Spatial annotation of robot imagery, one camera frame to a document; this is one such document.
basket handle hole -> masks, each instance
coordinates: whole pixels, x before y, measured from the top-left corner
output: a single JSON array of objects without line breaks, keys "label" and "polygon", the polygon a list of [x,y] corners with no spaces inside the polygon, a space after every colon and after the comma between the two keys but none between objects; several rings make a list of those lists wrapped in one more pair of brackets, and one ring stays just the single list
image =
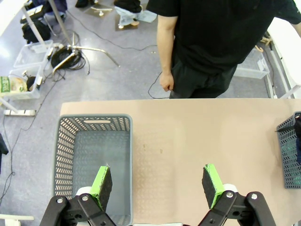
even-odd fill
[{"label": "basket handle hole", "polygon": [[109,124],[110,120],[84,120],[84,123],[88,124]]}]

gray floor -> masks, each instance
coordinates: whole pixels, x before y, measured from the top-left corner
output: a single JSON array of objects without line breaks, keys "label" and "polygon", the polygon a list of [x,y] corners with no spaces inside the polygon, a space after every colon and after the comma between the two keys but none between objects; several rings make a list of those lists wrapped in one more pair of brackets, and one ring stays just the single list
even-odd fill
[{"label": "gray floor", "polygon": [[[112,6],[112,0],[104,0],[102,4]],[[81,20],[89,29],[102,37],[122,46],[142,49],[156,44],[156,22],[141,23],[139,28],[130,31],[115,31],[115,12],[104,18],[84,14],[74,8],[75,1],[68,1],[69,11]],[[19,24],[21,13],[0,38],[1,75],[7,75],[21,47],[25,44]],[[66,26],[75,30],[81,38],[81,45],[103,48],[119,62],[120,68],[104,54],[84,51],[91,64],[91,73],[87,75],[87,66],[79,71],[67,72],[66,80],[54,83],[47,80],[41,87],[41,98],[37,100],[12,101],[18,108],[39,109],[35,119],[26,117],[6,117],[4,120],[6,133],[13,151],[13,171],[10,189],[2,200],[0,213],[14,215],[33,215],[34,222],[24,222],[26,226],[39,225],[43,213],[52,196],[51,171],[55,145],[56,124],[62,103],[70,101],[94,100],[126,100],[150,99],[147,91],[160,72],[157,47],[149,47],[143,51],[121,49],[101,40],[85,30],[79,22],[67,17]],[[275,87],[281,95],[283,87],[279,83],[275,71]],[[157,82],[151,94],[155,97],[167,97]],[[268,98],[265,80],[235,77],[223,98],[262,97]],[[5,179],[10,174],[11,153],[2,157],[0,174],[0,190],[4,188]]]}]

black backpack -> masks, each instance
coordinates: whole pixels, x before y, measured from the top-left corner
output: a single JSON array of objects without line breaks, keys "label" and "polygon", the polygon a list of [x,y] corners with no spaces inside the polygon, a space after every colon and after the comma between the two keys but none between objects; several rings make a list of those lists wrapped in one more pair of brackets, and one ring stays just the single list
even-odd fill
[{"label": "black backpack", "polygon": [[[38,29],[40,35],[42,36],[42,39],[49,40],[51,37],[50,29],[47,25],[43,24],[40,20],[34,20],[33,21],[34,25]],[[38,42],[38,39],[32,32],[32,29],[30,28],[28,23],[25,23],[22,26],[22,31],[23,31],[23,37],[27,40],[27,44],[31,42]]]}]

gray plastic basket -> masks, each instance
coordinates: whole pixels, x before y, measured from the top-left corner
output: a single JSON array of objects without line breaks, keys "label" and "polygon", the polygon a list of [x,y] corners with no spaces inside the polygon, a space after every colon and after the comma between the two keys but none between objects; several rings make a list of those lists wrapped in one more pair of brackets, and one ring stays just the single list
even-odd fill
[{"label": "gray plastic basket", "polygon": [[[295,117],[301,112],[295,112],[289,119],[277,126],[277,130],[291,127]],[[301,188],[301,164],[297,162],[296,133],[293,128],[278,132],[285,188]]]},{"label": "gray plastic basket", "polygon": [[64,115],[60,118],[54,194],[68,199],[92,186],[100,166],[109,165],[113,181],[107,214],[118,226],[133,222],[132,119],[128,115]]}]

person's arm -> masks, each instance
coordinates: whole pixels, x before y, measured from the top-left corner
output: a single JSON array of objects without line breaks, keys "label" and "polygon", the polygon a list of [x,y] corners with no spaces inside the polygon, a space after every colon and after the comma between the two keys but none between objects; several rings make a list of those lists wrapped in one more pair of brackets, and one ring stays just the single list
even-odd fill
[{"label": "person's arm", "polygon": [[296,32],[299,34],[300,38],[301,38],[301,23],[298,24],[291,24],[294,29],[296,30]]},{"label": "person's arm", "polygon": [[158,16],[157,43],[162,67],[160,84],[165,91],[173,90],[174,88],[171,64],[174,47],[174,28],[177,20],[177,16]]}]

